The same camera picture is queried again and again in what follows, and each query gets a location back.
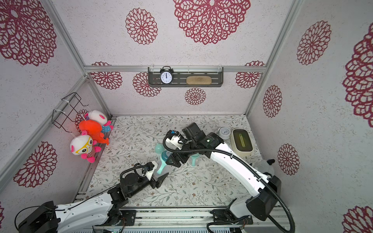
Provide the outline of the grey wall shelf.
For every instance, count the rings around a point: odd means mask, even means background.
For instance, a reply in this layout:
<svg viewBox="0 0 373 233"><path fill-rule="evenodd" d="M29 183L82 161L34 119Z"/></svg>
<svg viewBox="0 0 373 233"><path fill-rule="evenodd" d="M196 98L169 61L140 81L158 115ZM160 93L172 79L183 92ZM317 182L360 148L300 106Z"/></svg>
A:
<svg viewBox="0 0 373 233"><path fill-rule="evenodd" d="M148 67L148 84L150 87L221 87L223 84L223 72L222 67L207 69L192 69L190 67L186 69L174 69L173 82L171 84L162 84L160 80L160 69ZM186 78L188 76L210 76L212 78L212 84L210 85L188 85L186 84Z"/></svg>

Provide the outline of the white plush red striped outfit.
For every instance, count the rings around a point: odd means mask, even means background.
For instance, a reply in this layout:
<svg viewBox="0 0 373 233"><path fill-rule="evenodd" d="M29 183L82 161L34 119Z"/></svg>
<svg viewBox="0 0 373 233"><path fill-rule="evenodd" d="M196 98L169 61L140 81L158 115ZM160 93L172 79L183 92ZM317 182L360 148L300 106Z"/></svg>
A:
<svg viewBox="0 0 373 233"><path fill-rule="evenodd" d="M96 154L102 150L97 144L98 142L88 135L87 131L82 131L80 136L71 141L70 150L72 154L80 155L82 159L94 163Z"/></svg>

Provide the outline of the black alarm clock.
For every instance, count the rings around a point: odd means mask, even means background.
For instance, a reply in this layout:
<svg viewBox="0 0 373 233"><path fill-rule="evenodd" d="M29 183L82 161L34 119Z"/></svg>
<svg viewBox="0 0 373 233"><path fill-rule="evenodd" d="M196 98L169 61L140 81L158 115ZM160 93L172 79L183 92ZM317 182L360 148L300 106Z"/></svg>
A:
<svg viewBox="0 0 373 233"><path fill-rule="evenodd" d="M170 66L164 66L160 69L160 80L162 84L171 84L173 82L174 69Z"/></svg>

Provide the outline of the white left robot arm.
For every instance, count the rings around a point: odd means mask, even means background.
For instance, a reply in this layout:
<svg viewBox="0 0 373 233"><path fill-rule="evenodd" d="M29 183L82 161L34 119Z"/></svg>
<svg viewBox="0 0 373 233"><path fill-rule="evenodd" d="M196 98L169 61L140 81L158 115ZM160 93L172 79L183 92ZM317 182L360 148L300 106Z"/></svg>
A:
<svg viewBox="0 0 373 233"><path fill-rule="evenodd" d="M84 201L56 205L53 201L33 206L34 211L15 223L19 233L72 233L84 227L112 225L122 218L120 209L144 188L160 187L153 177L157 162L137 164L123 171L120 182Z"/></svg>

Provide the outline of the teal nipple collar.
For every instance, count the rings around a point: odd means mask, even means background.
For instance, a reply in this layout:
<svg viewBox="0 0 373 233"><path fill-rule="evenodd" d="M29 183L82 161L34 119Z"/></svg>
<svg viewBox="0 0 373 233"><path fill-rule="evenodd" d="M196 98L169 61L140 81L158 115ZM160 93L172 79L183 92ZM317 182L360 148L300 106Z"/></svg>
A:
<svg viewBox="0 0 373 233"><path fill-rule="evenodd" d="M162 152L161 154L161 159L166 162L168 160L168 158L172 155L172 152L171 151L168 151L168 150L165 150Z"/></svg>

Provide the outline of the white small alarm clock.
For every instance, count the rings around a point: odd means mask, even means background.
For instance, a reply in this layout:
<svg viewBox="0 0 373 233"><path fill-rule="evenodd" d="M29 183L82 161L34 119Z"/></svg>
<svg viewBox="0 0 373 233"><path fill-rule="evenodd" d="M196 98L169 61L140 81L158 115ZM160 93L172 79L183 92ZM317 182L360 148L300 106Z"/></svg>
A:
<svg viewBox="0 0 373 233"><path fill-rule="evenodd" d="M223 140L228 140L231 136L231 130L229 128L226 128L226 127L221 127L218 130L218 135Z"/></svg>

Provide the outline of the cream box dark lid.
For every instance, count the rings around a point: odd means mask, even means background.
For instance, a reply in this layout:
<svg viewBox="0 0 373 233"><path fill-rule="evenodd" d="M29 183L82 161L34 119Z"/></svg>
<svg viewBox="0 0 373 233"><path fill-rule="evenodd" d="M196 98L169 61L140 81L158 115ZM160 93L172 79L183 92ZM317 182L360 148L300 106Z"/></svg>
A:
<svg viewBox="0 0 373 233"><path fill-rule="evenodd" d="M254 148L249 136L245 129L234 129L230 136L232 150L239 156L250 155Z"/></svg>

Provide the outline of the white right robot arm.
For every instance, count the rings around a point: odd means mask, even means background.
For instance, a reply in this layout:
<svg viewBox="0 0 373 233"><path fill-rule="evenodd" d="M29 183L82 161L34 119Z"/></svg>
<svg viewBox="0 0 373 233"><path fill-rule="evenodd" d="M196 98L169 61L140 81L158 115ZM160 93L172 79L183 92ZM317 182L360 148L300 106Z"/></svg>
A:
<svg viewBox="0 0 373 233"><path fill-rule="evenodd" d="M154 173L160 177L166 166L181 167L196 155L204 155L225 168L247 190L249 197L235 200L228 213L236 218L251 214L261 221L269 219L279 202L281 181L269 173L262 173L240 158L216 133L205 134L196 123L182 132L169 130L163 139L166 154L161 157L161 167Z"/></svg>

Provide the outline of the grey white plush toy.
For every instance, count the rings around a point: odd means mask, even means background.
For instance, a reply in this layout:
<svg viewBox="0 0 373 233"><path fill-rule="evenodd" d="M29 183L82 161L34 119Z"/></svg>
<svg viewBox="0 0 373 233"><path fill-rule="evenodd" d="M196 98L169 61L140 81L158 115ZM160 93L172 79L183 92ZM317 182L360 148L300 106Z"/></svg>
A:
<svg viewBox="0 0 373 233"><path fill-rule="evenodd" d="M256 162L253 167L257 171L267 175L268 177L273 177L275 175L275 170L273 167L274 163L275 159L261 160L259 162Z"/></svg>

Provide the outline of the white plush blue polka-dot outfit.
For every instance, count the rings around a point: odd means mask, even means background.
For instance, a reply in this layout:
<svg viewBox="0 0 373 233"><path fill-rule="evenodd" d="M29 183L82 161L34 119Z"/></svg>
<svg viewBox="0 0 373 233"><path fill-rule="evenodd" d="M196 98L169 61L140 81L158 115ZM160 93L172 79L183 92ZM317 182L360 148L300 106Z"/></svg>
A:
<svg viewBox="0 0 373 233"><path fill-rule="evenodd" d="M94 121L98 122L101 125L102 133L104 133L104 134L112 131L113 128L114 128L114 126L111 125L112 121L110 121L104 113L102 113L98 110L93 110L91 112L88 112L88 113L84 114L84 119L85 120L94 120Z"/></svg>

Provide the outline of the orange plush toy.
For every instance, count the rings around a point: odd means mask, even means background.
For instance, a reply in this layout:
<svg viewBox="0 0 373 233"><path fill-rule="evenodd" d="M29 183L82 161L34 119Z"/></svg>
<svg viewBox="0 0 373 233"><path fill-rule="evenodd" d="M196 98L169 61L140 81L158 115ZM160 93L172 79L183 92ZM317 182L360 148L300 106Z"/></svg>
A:
<svg viewBox="0 0 373 233"><path fill-rule="evenodd" d="M100 144L109 145L109 139L104 138L104 133L102 133L102 126L100 123L94 120L83 120L78 125L80 131L86 132L93 140L97 141Z"/></svg>

